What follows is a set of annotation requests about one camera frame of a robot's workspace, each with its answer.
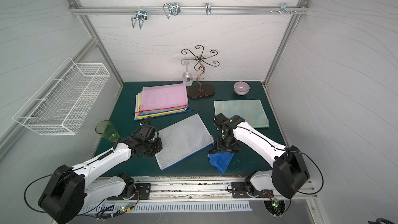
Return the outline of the blue microfibre cloth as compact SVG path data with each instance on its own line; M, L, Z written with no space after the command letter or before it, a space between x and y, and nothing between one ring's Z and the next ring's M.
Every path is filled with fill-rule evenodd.
M224 174L228 169L228 166L231 163L234 155L234 153L230 152L217 152L216 150L212 150L208 154L209 163L216 168L219 173Z

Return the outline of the green mesh document bag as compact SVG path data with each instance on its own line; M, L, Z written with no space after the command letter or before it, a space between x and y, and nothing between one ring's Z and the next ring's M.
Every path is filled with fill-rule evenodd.
M214 101L215 114L227 118L238 115L253 128L269 128L269 120L260 100Z

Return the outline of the pink mesh document bag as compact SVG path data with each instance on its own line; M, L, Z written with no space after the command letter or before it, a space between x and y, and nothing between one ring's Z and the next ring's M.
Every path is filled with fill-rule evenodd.
M186 109L189 106L187 87L184 84L143 87L140 116Z

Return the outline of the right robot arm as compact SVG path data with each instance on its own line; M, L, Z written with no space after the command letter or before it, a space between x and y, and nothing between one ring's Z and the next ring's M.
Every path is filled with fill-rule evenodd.
M303 158L308 155L297 147L274 142L238 115L227 118L224 114L218 114L213 122L221 132L216 141L217 153L235 154L245 144L272 167L269 171L251 173L240 188L235 187L244 192L244 197L257 198L264 191L275 190L284 198L292 199L310 179Z

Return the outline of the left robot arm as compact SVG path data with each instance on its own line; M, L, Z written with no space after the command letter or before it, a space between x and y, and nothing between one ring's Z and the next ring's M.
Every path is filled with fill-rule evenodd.
M98 178L133 157L153 157L162 150L159 131L150 123L151 117L147 117L136 131L123 139L109 120L98 123L96 133L113 146L88 161L72 167L62 165L48 175L37 212L48 214L58 224L66 224L84 207L98 201L139 198L135 180L126 174L103 181Z

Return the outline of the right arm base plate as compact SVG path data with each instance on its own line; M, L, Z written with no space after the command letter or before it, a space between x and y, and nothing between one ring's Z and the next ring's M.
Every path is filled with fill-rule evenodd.
M274 197L272 190L258 191L250 183L245 183L243 181L231 182L227 186L227 192L231 193L234 199L272 199Z

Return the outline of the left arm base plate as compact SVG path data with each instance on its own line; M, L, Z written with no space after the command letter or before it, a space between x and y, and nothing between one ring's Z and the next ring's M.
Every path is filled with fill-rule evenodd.
M137 183L126 185L122 194L107 198L108 201L148 200L151 190L150 183Z

